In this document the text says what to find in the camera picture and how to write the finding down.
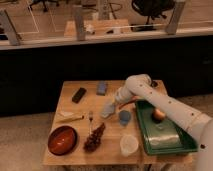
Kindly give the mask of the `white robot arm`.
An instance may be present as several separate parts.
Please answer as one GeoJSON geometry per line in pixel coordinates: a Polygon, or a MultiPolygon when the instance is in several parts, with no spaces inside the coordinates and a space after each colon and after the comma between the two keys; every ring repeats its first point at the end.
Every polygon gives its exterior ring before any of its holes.
{"type": "Polygon", "coordinates": [[[151,83],[152,79],[147,74],[129,76],[116,91],[115,102],[122,104],[134,96],[143,97],[197,141],[194,171],[213,171],[213,117],[158,92],[151,83]]]}

